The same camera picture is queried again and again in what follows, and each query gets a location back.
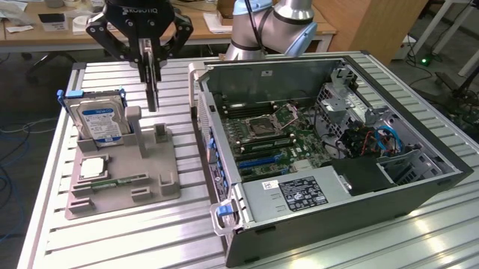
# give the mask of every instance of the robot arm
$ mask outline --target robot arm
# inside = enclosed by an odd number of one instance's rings
[[[275,6],[273,0],[237,0],[226,59],[247,60],[265,56],[251,26],[246,1],[251,3],[263,45],[287,56],[301,56],[317,35],[318,23],[313,21],[315,12],[311,0],[282,0]]]
[[[129,38],[130,47],[107,30],[109,22]],[[159,38],[171,23],[177,33],[162,46]],[[87,33],[97,42],[118,60],[130,61],[138,67],[151,112],[158,108],[161,68],[177,56],[193,31],[190,18],[174,11],[169,0],[107,0],[103,12],[89,22]]]

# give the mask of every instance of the motherboard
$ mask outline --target motherboard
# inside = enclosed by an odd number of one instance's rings
[[[230,107],[222,121],[245,182],[319,168],[331,160],[313,113],[295,101]]]

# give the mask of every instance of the paper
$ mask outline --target paper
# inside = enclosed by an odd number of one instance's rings
[[[203,13],[203,18],[207,22],[210,32],[214,34],[231,33],[233,26],[223,26],[215,13]]]
[[[7,27],[6,28],[10,33],[23,32],[27,30],[34,29],[34,27],[29,26],[21,26],[21,27]]]
[[[0,0],[2,4],[14,4],[19,7],[19,9],[22,9],[22,11],[26,11],[27,8],[27,3],[19,2],[19,1],[6,1],[6,0]],[[0,18],[7,18],[6,14],[0,11]]]

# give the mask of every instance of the white barcode sticker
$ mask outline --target white barcode sticker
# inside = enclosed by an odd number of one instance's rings
[[[278,180],[271,180],[271,181],[263,182],[263,188],[265,189],[274,189],[274,188],[278,188],[278,187],[279,187]]]

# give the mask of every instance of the robotiq logo text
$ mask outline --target robotiq logo text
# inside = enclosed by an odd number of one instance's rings
[[[158,14],[158,8],[125,8],[123,15],[129,13],[155,13]]]

